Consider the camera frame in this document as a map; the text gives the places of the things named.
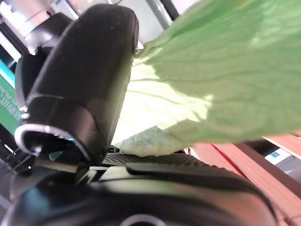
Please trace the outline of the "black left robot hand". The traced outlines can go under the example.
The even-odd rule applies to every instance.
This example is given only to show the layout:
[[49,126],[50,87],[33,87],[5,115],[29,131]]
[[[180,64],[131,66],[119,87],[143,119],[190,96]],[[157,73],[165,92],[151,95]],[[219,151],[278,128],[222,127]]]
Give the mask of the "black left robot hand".
[[138,19],[98,4],[20,59],[16,95],[27,111],[15,130],[26,159],[56,173],[18,195],[4,226],[275,226],[269,199],[252,182],[174,147],[166,157],[110,153]]

